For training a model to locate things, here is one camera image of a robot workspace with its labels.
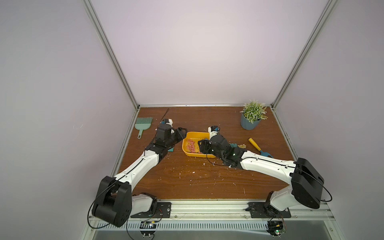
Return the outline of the yellow plastic storage box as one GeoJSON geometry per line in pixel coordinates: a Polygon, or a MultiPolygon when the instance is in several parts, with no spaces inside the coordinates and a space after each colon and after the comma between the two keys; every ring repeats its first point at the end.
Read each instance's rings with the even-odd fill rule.
{"type": "Polygon", "coordinates": [[[189,157],[196,157],[196,158],[215,158],[212,154],[203,154],[200,151],[200,147],[198,142],[200,140],[209,140],[210,134],[207,132],[188,132],[186,138],[183,140],[182,144],[182,150],[183,152],[189,156],[189,157]]]}

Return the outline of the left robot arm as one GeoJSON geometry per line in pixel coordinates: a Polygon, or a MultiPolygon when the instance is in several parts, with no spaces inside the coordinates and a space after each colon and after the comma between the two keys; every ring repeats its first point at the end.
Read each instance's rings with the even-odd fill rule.
{"type": "Polygon", "coordinates": [[[157,198],[150,194],[133,196],[133,190],[187,133],[185,128],[174,129],[170,120],[161,122],[155,137],[136,161],[114,177],[106,176],[101,180],[89,214],[115,227],[121,227],[134,215],[155,216],[157,198]]]}

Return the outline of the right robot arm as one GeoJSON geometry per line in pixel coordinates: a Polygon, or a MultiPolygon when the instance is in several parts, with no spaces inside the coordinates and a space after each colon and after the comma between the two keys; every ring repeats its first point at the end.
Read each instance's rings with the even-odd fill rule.
{"type": "Polygon", "coordinates": [[[288,184],[279,191],[269,193],[263,206],[266,211],[278,213],[296,205],[320,208],[324,179],[306,159],[299,158],[294,162],[263,157],[232,147],[220,134],[209,140],[200,140],[198,145],[201,153],[214,155],[226,167],[262,173],[288,184]]]}

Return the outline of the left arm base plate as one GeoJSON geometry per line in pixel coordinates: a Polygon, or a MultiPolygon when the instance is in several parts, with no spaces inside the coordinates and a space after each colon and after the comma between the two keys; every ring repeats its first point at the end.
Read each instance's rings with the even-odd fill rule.
{"type": "Polygon", "coordinates": [[[168,219],[171,216],[172,203],[171,202],[156,202],[151,205],[147,212],[140,212],[135,215],[131,215],[134,219],[150,219],[150,218],[165,218],[168,219]]]}

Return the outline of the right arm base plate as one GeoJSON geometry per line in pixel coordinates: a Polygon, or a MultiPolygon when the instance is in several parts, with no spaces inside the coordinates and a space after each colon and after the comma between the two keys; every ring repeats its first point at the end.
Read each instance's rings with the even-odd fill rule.
{"type": "Polygon", "coordinates": [[[246,212],[251,214],[251,218],[291,218],[291,212],[289,209],[278,211],[262,202],[249,202],[246,212]]]}

